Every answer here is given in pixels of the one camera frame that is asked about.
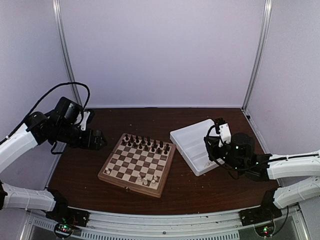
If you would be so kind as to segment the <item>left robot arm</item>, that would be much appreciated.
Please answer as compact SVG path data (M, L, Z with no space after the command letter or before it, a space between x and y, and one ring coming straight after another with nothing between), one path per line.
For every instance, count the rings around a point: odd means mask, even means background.
M4 171L20 156L31 149L50 143L64 143L71 148L98 151L107 145L101 130L93 130L87 124L94 116L94 111L84 110L76 102L61 97L53 110L44 114L31 112L0 145L0 170ZM72 218L72 211L67 200L56 190L32 190L14 187L7 183L0 184L0 207L33 209L52 212L61 222Z

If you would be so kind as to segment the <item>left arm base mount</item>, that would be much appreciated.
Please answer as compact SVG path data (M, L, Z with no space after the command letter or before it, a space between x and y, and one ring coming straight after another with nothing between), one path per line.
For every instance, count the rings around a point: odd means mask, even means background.
M70 226L87 226L90 216L88 211L69 207L67 199L58 190L48 191L53 195L55 205L52 211L45 211L47 218Z

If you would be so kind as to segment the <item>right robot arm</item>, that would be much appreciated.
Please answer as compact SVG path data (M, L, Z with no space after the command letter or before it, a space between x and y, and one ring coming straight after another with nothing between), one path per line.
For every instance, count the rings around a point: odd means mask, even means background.
M318 197L320 195L320 152L293 155L256 154L254 139L236 133L229 140L221 136L204 137L209 160L219 163L227 171L244 175L256 182L267 182L288 177L304 177L297 183L278 187L265 193L262 206L256 210L259 220L268 220L277 209Z

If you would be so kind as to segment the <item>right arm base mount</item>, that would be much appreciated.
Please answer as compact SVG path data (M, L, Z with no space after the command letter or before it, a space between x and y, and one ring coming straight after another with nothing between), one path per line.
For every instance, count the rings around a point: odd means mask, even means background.
M273 188L266 191L260 206L239 211L239 217L243 226L271 221L274 218L282 216L282 210L274 204L274 194L276 190L276 188Z

